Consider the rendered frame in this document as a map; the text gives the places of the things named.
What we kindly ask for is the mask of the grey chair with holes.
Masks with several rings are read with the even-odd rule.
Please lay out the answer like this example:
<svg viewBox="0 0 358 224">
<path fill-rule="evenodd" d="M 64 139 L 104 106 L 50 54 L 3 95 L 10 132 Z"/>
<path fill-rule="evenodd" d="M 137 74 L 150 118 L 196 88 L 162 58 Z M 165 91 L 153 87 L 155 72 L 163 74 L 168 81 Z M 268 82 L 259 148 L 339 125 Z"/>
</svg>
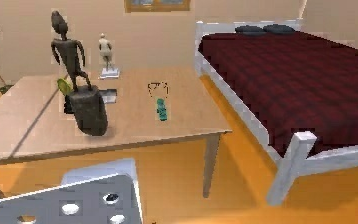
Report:
<svg viewBox="0 0 358 224">
<path fill-rule="evenodd" d="M 0 224 L 143 224 L 135 160 L 73 169 L 57 187 L 0 199 Z"/>
</svg>

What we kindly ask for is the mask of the white framed red bed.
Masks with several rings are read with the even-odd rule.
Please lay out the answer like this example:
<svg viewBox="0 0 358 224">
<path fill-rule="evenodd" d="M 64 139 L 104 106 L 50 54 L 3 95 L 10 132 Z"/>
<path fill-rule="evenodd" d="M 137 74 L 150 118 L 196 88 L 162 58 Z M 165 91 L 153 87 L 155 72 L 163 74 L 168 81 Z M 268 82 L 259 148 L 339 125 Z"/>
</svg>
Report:
<svg viewBox="0 0 358 224">
<path fill-rule="evenodd" d="M 293 34 L 246 36 L 244 25 L 204 23 L 195 68 L 206 72 L 277 166 L 267 194 L 279 205 L 298 177 L 358 166 L 358 49 L 283 25 Z"/>
</svg>

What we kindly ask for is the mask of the small green leafy plant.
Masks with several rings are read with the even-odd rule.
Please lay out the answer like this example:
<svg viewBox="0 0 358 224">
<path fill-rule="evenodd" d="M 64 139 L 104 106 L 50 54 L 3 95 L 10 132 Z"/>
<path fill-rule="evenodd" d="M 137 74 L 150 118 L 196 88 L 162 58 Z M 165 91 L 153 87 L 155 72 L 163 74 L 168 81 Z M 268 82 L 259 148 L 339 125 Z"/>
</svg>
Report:
<svg viewBox="0 0 358 224">
<path fill-rule="evenodd" d="M 72 105 L 69 98 L 69 94 L 72 91 L 70 84 L 67 82 L 66 79 L 59 78 L 57 80 L 57 86 L 59 91 L 64 95 L 64 113 L 73 114 L 74 111 L 72 109 Z"/>
</svg>

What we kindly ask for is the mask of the small beige figure statue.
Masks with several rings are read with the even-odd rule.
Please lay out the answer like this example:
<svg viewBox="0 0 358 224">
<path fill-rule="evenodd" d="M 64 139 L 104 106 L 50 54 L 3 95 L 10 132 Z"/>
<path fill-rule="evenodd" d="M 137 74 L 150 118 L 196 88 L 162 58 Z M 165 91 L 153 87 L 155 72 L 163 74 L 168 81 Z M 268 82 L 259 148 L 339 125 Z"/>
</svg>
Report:
<svg viewBox="0 0 358 224">
<path fill-rule="evenodd" d="M 118 78 L 120 71 L 112 63 L 112 56 L 113 56 L 112 45 L 110 41 L 106 39 L 104 33 L 100 35 L 100 39 L 99 39 L 99 53 L 105 63 L 100 78 L 101 79 Z"/>
</svg>

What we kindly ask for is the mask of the dark grey pillow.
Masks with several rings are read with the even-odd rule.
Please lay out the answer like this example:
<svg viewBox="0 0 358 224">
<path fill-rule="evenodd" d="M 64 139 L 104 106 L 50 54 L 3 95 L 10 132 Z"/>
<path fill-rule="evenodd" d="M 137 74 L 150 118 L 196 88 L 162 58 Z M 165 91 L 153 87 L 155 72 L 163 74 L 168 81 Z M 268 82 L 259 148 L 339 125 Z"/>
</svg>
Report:
<svg viewBox="0 0 358 224">
<path fill-rule="evenodd" d="M 295 32 L 294 28 L 283 24 L 266 25 L 263 27 L 263 30 L 268 33 L 277 34 L 277 35 L 288 35 L 288 34 L 293 34 Z"/>
<path fill-rule="evenodd" d="M 246 36 L 261 36 L 266 34 L 266 32 L 261 27 L 251 25 L 236 27 L 235 32 Z"/>
</svg>

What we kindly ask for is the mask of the wooden framed wall picture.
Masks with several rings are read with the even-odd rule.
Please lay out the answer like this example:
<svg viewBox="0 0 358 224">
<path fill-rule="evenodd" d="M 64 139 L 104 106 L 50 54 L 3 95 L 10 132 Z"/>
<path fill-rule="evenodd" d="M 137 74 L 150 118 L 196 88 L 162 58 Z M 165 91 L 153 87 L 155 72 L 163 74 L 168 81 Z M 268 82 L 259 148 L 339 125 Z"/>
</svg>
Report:
<svg viewBox="0 0 358 224">
<path fill-rule="evenodd" d="M 124 0 L 126 13 L 189 11 L 191 0 Z"/>
</svg>

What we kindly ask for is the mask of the dark brown figure statue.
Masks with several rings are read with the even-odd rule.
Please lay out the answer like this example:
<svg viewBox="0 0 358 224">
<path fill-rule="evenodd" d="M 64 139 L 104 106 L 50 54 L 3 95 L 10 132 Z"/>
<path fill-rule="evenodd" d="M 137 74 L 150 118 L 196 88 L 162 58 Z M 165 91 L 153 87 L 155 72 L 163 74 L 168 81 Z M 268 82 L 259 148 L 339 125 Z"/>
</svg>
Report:
<svg viewBox="0 0 358 224">
<path fill-rule="evenodd" d="M 67 37 L 68 24 L 57 11 L 51 13 L 51 26 L 60 35 L 51 41 L 51 51 L 57 63 L 63 62 L 71 79 L 72 91 L 67 93 L 78 128 L 90 136 L 102 136 L 108 127 L 103 98 L 82 69 L 85 53 L 80 41 Z"/>
</svg>

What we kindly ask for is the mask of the light wooden table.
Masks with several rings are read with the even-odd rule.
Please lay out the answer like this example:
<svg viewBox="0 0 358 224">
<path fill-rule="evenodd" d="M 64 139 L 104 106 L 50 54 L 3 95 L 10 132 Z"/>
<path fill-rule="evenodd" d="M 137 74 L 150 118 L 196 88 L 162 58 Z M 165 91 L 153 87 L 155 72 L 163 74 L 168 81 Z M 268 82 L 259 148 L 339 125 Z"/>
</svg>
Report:
<svg viewBox="0 0 358 224">
<path fill-rule="evenodd" d="M 117 90 L 116 102 L 106 106 L 109 127 L 102 137 L 82 133 L 63 113 L 56 79 L 27 76 L 0 97 L 0 165 L 204 138 L 203 196 L 209 195 L 219 139 L 230 127 L 194 69 L 129 70 L 117 79 L 93 79 L 101 89 Z M 147 88 L 162 81 L 169 86 L 166 121 L 159 120 Z"/>
</svg>

